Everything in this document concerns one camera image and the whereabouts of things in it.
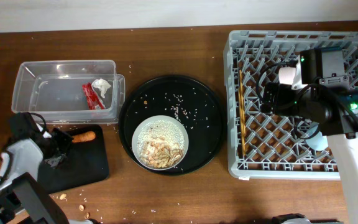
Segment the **orange carrot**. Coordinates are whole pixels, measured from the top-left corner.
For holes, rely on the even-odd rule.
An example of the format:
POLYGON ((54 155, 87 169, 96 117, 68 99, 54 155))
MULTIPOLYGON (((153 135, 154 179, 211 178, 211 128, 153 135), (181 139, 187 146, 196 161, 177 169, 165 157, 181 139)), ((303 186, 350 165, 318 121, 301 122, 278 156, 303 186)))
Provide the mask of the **orange carrot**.
POLYGON ((88 142, 96 139, 96 133, 94 131, 88 131, 72 136, 72 138, 72 143, 88 142))

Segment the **red snack wrapper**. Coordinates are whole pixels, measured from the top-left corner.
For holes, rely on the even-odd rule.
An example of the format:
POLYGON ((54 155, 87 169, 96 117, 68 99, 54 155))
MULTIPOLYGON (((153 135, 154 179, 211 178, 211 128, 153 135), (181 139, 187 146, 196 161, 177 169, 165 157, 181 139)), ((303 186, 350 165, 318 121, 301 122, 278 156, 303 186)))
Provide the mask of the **red snack wrapper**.
POLYGON ((105 106, 103 102, 100 100, 97 93, 93 90, 91 83, 87 83, 82 85, 82 90, 85 95, 88 107, 90 110, 104 110, 105 106))

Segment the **white tissue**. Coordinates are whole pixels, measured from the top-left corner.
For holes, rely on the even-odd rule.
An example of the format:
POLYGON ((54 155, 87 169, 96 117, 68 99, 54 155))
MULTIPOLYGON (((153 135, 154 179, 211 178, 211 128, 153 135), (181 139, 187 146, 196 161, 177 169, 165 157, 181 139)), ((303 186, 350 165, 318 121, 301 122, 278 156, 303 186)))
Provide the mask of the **white tissue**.
POLYGON ((109 82, 102 78, 96 79, 95 81, 92 82, 91 85, 93 88, 97 88, 100 91, 100 95, 102 98, 105 98, 106 92, 108 91, 109 88, 111 88, 109 82))

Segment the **wooden chopstick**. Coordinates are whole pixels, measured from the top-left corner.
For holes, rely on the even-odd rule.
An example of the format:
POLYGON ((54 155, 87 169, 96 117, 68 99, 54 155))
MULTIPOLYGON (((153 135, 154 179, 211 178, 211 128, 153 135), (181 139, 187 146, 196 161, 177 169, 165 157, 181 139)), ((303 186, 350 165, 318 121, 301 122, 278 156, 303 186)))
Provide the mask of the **wooden chopstick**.
POLYGON ((239 99, 239 114, 240 114, 240 126, 241 126, 241 146, 242 146, 242 155, 244 156, 246 154, 246 141, 245 141, 245 134, 246 134, 246 128, 245 128, 245 115, 244 115, 244 99, 242 95, 243 91, 243 85, 242 85, 242 70, 239 70, 239 89, 238 89, 238 99, 239 99))
POLYGON ((240 116, 241 116, 241 141, 242 141, 242 153, 246 154, 246 128, 245 128, 245 113, 244 113, 244 97, 243 97, 243 85, 242 85, 242 76, 239 79, 239 100, 240 100, 240 116))

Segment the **blue cup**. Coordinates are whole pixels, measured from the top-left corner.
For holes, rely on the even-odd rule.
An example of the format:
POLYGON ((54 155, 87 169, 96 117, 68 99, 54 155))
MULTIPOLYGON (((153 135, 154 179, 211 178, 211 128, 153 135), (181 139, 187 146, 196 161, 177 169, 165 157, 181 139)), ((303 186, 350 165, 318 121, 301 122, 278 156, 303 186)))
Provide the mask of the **blue cup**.
MULTIPOLYGON (((309 130, 306 132, 306 138, 310 137, 317 130, 318 125, 313 124, 309 130)), ((319 131, 313 138, 306 139, 306 144, 315 151, 323 151, 328 148, 328 141, 326 136, 323 136, 319 131)))

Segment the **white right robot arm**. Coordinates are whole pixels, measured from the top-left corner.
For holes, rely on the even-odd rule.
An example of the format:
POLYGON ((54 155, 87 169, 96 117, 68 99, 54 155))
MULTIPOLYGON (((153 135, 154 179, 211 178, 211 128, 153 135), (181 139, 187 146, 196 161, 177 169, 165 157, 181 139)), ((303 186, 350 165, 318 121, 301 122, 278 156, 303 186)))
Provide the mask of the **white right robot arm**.
POLYGON ((263 112, 318 123, 337 164, 349 221, 358 223, 358 90, 268 83, 260 99, 263 112))

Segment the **grey bowl with food scraps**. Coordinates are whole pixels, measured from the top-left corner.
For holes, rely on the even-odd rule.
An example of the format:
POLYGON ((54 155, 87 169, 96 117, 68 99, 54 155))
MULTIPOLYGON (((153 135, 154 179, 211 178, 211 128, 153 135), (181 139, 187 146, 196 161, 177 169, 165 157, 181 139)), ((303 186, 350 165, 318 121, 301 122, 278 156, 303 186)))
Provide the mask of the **grey bowl with food scraps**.
POLYGON ((153 171, 176 168, 185 158, 189 137, 176 119, 158 115, 136 127, 131 140, 132 152, 140 165, 153 171))

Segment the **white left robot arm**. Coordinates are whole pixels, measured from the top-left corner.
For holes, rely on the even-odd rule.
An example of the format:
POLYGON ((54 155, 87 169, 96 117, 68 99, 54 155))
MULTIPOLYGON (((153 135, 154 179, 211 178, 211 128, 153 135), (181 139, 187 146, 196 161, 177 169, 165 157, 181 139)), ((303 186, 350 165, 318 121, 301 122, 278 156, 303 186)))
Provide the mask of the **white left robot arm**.
POLYGON ((102 180, 96 155, 80 152, 78 140, 47 123, 37 113, 14 114, 9 119, 12 137, 2 147, 0 168, 0 223, 27 212, 23 223, 71 223, 50 198, 61 191, 102 180))

